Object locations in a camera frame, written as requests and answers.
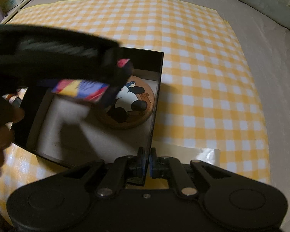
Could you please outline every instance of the cartoon panda illustration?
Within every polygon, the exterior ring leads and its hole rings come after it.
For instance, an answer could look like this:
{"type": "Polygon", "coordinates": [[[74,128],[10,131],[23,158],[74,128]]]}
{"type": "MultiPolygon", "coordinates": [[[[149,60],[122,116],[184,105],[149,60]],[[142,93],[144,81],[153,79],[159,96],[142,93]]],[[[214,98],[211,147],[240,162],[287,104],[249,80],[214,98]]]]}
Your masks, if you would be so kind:
{"type": "Polygon", "coordinates": [[[127,120],[129,112],[144,112],[148,104],[137,97],[137,94],[144,92],[144,88],[136,86],[135,81],[127,83],[117,94],[116,101],[107,114],[118,123],[123,123],[127,120]]]}

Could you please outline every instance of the gray bed sheet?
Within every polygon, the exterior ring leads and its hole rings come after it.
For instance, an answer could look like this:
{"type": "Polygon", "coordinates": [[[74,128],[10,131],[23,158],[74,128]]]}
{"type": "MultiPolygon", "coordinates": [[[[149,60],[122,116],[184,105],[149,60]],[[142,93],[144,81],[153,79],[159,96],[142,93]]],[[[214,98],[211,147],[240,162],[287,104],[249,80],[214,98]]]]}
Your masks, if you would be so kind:
{"type": "MultiPolygon", "coordinates": [[[[26,7],[56,1],[32,0],[26,7]]],[[[271,184],[288,199],[282,229],[290,232],[290,31],[238,0],[182,1],[215,9],[241,44],[263,105],[271,184]]]]}

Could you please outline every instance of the coaster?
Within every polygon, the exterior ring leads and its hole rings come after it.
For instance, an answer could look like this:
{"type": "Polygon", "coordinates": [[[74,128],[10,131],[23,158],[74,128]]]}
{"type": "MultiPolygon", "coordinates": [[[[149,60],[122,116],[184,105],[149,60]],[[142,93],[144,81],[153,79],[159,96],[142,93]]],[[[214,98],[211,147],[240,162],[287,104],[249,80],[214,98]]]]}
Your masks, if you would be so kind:
{"type": "Polygon", "coordinates": [[[99,121],[111,128],[128,129],[145,122],[154,108],[155,96],[142,79],[131,76],[107,109],[96,111],[99,121]]]}

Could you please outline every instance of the screw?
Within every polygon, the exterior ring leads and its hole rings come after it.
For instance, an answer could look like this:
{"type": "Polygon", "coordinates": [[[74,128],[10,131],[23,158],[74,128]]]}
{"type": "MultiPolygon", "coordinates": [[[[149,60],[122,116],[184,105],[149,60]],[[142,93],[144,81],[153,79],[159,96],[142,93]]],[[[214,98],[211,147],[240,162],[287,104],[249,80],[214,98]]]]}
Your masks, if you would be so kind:
{"type": "Polygon", "coordinates": [[[111,194],[113,194],[113,191],[111,189],[107,188],[107,187],[104,187],[104,188],[98,189],[97,190],[97,194],[99,196],[105,197],[105,196],[110,196],[111,194]]]}
{"type": "Polygon", "coordinates": [[[191,195],[195,195],[198,191],[193,188],[193,187],[184,187],[182,189],[182,194],[186,195],[186,196],[191,196],[191,195]]]}
{"type": "Polygon", "coordinates": [[[149,199],[150,197],[151,197],[150,194],[143,194],[143,198],[145,198],[145,199],[149,199]]]}

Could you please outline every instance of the yellow and white checkered cloth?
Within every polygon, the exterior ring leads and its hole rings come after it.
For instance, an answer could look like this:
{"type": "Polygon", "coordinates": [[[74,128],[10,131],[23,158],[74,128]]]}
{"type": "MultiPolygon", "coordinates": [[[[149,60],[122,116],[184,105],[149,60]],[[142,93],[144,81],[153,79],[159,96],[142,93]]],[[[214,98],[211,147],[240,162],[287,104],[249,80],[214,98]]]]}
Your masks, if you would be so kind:
{"type": "MultiPolygon", "coordinates": [[[[221,167],[269,182],[262,106],[240,44],[215,10],[179,0],[60,1],[24,9],[10,23],[87,32],[164,52],[153,139],[218,148],[221,167]]],[[[0,178],[5,218],[14,189],[62,170],[17,146],[6,154],[0,178]]]]}

